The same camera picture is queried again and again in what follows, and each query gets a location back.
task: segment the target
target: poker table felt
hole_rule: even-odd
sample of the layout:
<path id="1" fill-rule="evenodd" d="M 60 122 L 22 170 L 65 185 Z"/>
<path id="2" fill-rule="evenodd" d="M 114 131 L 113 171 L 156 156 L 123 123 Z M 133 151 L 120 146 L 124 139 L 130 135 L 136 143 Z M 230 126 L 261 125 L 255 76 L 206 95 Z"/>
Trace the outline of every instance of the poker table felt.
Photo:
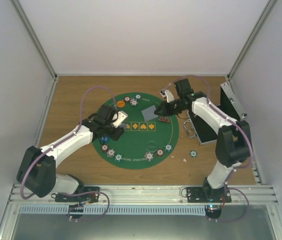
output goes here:
<path id="1" fill-rule="evenodd" d="M 124 102 L 125 97 L 133 99 L 140 95 L 141 99 L 137 105 Z M 176 116 L 169 116 L 168 121 L 159 121 L 160 116 L 145 121 L 142 110 L 151 106 L 157 107 L 162 99 L 144 92 L 128 92 L 115 97 L 117 109 L 127 113 L 128 118 L 123 122 L 126 124 L 124 134 L 117 140 L 112 140 L 105 136 L 93 142 L 93 146 L 98 154 L 110 164 L 124 169 L 146 169 L 164 161 L 177 145 L 179 138 L 179 124 Z M 113 99 L 104 103 L 113 106 Z M 115 154 L 109 155 L 102 151 L 102 145 L 107 145 L 108 149 L 114 150 Z M 172 150 L 165 150 L 166 145 L 171 145 Z M 163 155 L 157 155 L 157 150 L 163 150 Z M 153 159 L 148 160 L 146 153 L 152 153 Z"/>

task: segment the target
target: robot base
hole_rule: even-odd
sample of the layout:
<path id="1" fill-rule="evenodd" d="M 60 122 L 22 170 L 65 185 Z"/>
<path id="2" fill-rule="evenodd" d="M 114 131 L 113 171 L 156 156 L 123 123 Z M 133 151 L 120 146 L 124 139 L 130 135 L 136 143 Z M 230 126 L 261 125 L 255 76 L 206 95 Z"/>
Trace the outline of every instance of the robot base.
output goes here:
<path id="1" fill-rule="evenodd" d="M 188 203 L 231 203 L 231 195 L 228 190 L 225 192 L 223 187 L 212 189 L 204 179 L 203 186 L 189 186 L 186 188 L 186 198 Z"/>

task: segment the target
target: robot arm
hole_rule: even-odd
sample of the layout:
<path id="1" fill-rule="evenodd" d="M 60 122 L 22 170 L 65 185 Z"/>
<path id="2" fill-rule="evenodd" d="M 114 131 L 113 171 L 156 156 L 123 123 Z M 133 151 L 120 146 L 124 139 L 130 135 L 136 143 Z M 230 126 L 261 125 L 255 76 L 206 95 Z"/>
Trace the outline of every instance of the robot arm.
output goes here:
<path id="1" fill-rule="evenodd" d="M 29 166 L 38 156 L 47 152 L 29 172 L 25 187 L 40 198 L 50 192 L 79 193 L 78 188 L 83 183 L 74 176 L 56 174 L 56 168 L 76 150 L 100 137 L 108 135 L 112 140 L 118 140 L 125 131 L 122 122 L 127 117 L 125 112 L 116 112 L 113 107 L 103 105 L 93 117 L 84 119 L 81 125 L 77 125 L 57 141 L 41 148 L 29 147 L 25 151 L 16 179 L 21 183 Z"/>
<path id="2" fill-rule="evenodd" d="M 249 148 L 243 136 L 228 121 L 239 125 L 250 137 L 250 128 L 246 121 L 237 121 L 219 110 L 212 102 L 208 101 L 203 92 L 194 93 L 188 79 L 179 80 L 174 84 L 179 99 L 174 100 L 168 90 L 161 90 L 160 94 L 166 98 L 154 112 L 161 116 L 178 115 L 184 110 L 192 111 L 201 117 L 217 134 L 215 154 L 217 162 L 210 175 L 203 182 L 203 191 L 209 202 L 220 198 L 225 182 L 232 171 L 240 166 L 249 156 Z"/>

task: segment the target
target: wooden table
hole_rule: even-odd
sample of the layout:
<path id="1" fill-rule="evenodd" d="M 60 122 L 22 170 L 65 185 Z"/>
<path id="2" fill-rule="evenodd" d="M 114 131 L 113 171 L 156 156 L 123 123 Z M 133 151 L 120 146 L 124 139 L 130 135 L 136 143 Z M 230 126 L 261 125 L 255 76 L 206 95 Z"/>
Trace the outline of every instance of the wooden table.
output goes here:
<path id="1" fill-rule="evenodd" d="M 220 102 L 220 84 L 224 77 L 204 77 L 211 87 L 210 99 Z M 56 90 L 49 109 L 40 146 L 47 145 L 70 132 L 79 122 L 80 102 L 84 92 L 93 86 L 105 86 L 115 95 L 128 92 L 141 92 L 161 97 L 159 90 L 175 76 L 63 76 L 56 85 Z M 198 79 L 190 78 L 195 92 L 206 93 L 206 85 Z M 173 86 L 170 91 L 177 96 Z M 83 118 L 97 109 L 111 95 L 103 89 L 94 89 L 85 98 Z M 66 160 L 57 172 L 72 174 L 86 184 L 148 184 L 148 185 L 201 185 L 216 164 L 214 143 L 199 146 L 196 138 L 188 138 L 183 127 L 185 120 L 178 119 L 179 140 L 172 154 L 163 162 L 146 169 L 131 170 L 115 167 L 102 159 L 92 144 L 82 147 Z M 196 150 L 198 157 L 189 153 Z M 229 181 L 232 185 L 253 185 L 254 175 L 251 168 L 238 170 Z"/>

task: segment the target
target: white wall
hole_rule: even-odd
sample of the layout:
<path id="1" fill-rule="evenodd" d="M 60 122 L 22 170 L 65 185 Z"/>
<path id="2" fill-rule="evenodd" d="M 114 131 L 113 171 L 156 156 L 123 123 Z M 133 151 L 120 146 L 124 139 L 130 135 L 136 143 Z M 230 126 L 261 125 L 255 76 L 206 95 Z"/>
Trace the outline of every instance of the white wall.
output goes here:
<path id="1" fill-rule="evenodd" d="M 0 0 L 0 222 L 51 83 L 11 3 Z"/>
<path id="2" fill-rule="evenodd" d="M 268 0 L 20 0 L 58 74 L 226 75 Z"/>
<path id="3" fill-rule="evenodd" d="M 282 0 L 276 4 L 233 77 L 249 115 L 254 151 L 282 209 Z"/>

